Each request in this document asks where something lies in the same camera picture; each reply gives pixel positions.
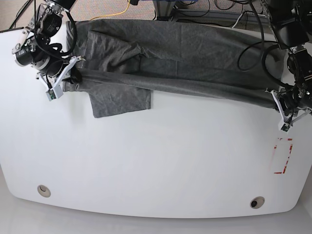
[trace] floor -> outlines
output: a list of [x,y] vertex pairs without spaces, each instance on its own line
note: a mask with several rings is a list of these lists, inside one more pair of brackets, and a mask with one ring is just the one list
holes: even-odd
[[[232,5],[228,0],[217,0],[218,6],[221,8],[227,8]],[[16,13],[24,5],[26,0],[0,0],[0,31],[7,29],[15,19]],[[44,0],[37,0],[37,5],[44,3]],[[209,9],[218,10],[215,6],[214,0],[198,0],[195,4],[189,6],[191,9]],[[258,12],[261,12],[260,1],[256,0],[254,3]],[[113,14],[123,11],[127,6],[126,0],[77,0],[72,9],[72,16],[76,21],[89,20],[92,17],[106,14]],[[250,10],[249,5],[235,4],[230,11],[242,12],[242,10]],[[17,23],[17,27],[26,26],[33,16],[34,9],[33,4],[23,14]],[[152,20],[154,18],[154,5],[151,0],[141,0],[138,6],[130,6],[129,10],[119,16],[110,17],[114,19],[139,19],[139,20]],[[241,23],[237,28],[245,29],[245,24]],[[247,25],[248,30],[258,31],[256,25]]]

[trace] gray fabric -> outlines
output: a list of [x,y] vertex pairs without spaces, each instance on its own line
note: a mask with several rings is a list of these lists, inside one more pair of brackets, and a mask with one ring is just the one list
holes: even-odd
[[[257,38],[205,25],[145,20],[77,22],[77,29],[74,54],[87,59],[78,65],[83,82],[67,83],[64,90],[88,92],[95,117],[149,109],[150,90],[275,107],[265,90],[278,87],[261,65],[249,72],[236,67],[238,55]],[[248,51],[241,66],[250,66],[258,54],[258,48]],[[275,51],[267,58],[277,78],[284,55]]]

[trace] white table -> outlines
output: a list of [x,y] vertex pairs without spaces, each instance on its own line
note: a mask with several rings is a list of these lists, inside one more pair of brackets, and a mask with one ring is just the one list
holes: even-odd
[[[164,218],[263,215],[297,203],[312,165],[310,117],[287,135],[274,110],[154,92],[151,110],[95,119],[86,93],[48,101],[37,71],[11,56],[18,36],[0,34],[0,164],[12,195]],[[54,41],[65,41],[64,28]],[[285,71],[284,79],[293,78]],[[286,172],[274,174],[284,169],[290,143]],[[255,210],[250,202],[258,196],[265,203]]]

